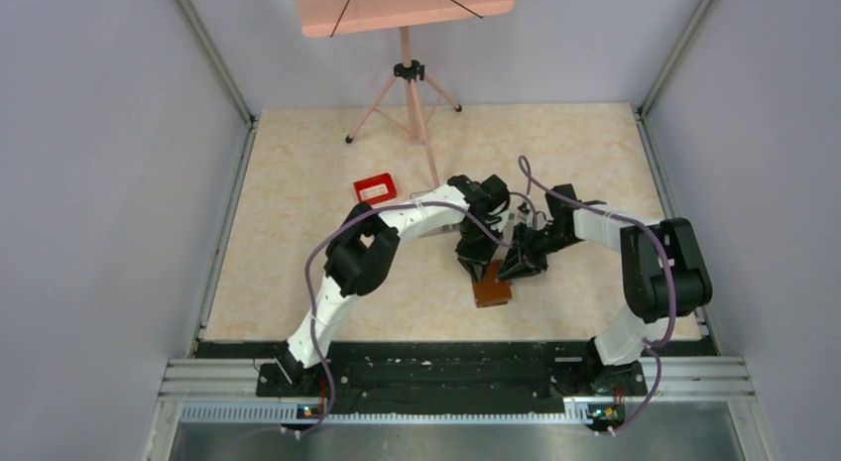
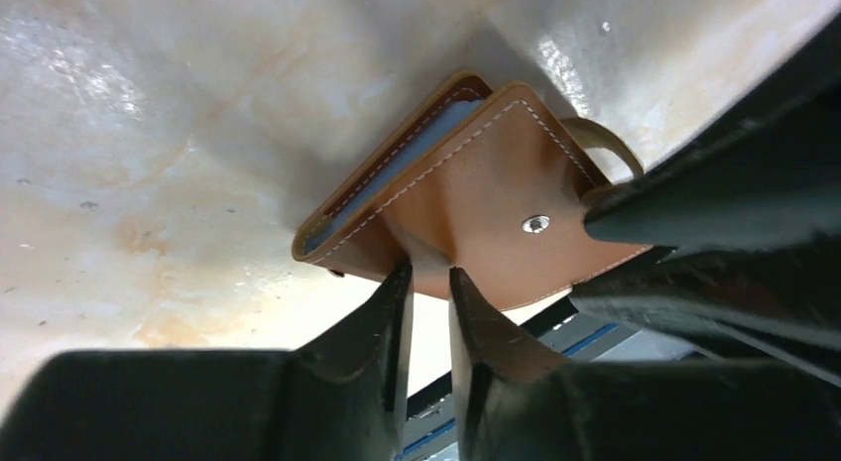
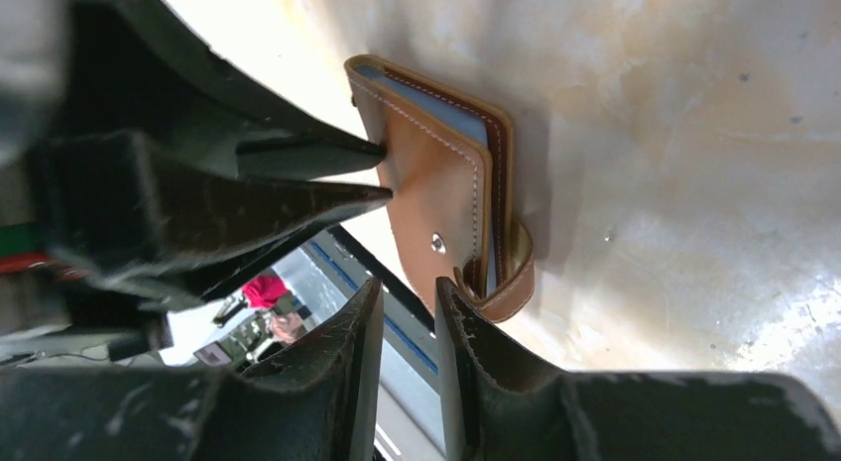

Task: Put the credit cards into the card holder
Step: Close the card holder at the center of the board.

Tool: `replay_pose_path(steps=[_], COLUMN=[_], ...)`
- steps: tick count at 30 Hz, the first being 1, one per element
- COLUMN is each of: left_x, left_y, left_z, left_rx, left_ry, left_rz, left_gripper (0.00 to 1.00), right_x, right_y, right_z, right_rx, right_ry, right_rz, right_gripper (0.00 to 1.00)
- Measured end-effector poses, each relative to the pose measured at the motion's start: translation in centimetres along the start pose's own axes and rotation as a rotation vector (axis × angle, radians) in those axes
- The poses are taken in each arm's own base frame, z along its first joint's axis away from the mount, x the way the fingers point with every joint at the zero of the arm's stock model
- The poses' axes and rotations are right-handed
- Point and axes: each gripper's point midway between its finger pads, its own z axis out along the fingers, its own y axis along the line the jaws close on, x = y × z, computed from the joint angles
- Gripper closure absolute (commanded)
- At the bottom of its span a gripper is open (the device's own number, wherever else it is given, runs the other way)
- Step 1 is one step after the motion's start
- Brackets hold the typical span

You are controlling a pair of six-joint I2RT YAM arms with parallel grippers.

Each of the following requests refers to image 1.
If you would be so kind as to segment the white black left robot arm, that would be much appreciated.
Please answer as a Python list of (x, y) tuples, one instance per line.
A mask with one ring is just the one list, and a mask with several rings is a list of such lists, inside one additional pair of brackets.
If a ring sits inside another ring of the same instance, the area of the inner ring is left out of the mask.
[(455, 253), (471, 279), (482, 282), (497, 249), (511, 203), (507, 185), (495, 174), (481, 182), (465, 175), (402, 204), (374, 208), (356, 204), (333, 234), (317, 246), (326, 261), (316, 286), (304, 276), (309, 309), (277, 359), (281, 383), (295, 395), (316, 386), (320, 364), (356, 301), (386, 279), (400, 244), (434, 229), (455, 225)]

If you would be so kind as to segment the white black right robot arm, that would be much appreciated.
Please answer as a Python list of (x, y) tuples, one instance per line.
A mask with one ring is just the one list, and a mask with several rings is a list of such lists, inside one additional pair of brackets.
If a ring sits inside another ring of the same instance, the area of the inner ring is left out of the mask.
[(498, 276), (507, 281), (537, 276), (547, 270), (549, 255), (584, 241), (620, 255), (625, 304), (589, 341), (581, 367), (584, 386), (607, 394), (621, 382), (621, 367), (667, 344), (679, 318), (710, 302), (708, 270), (685, 218), (645, 220), (599, 200), (580, 200), (570, 183), (553, 187), (545, 199), (548, 222), (541, 229), (515, 226)]

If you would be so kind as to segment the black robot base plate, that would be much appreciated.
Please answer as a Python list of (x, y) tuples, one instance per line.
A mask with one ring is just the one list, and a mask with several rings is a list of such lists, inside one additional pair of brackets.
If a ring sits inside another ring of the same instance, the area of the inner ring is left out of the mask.
[(585, 358), (588, 342), (335, 342), (328, 365), (297, 374), (283, 371), (277, 359), (284, 342), (199, 343), (198, 359), (252, 359), (261, 376), (259, 394), (316, 396), (337, 401), (339, 379), (360, 376), (365, 387), (420, 388), (442, 383), (449, 387), (503, 388), (536, 383), (545, 375), (560, 378), (564, 395), (618, 395), (631, 385), (640, 362), (622, 368), (592, 370)]

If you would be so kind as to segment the brown leather card holder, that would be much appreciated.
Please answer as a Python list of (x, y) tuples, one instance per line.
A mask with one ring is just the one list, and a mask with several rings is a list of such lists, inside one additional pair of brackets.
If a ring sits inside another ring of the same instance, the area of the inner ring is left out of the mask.
[(484, 279), (481, 282), (472, 281), (474, 302), (477, 308), (505, 305), (513, 298), (511, 283), (498, 279), (502, 263), (502, 260), (493, 260)]

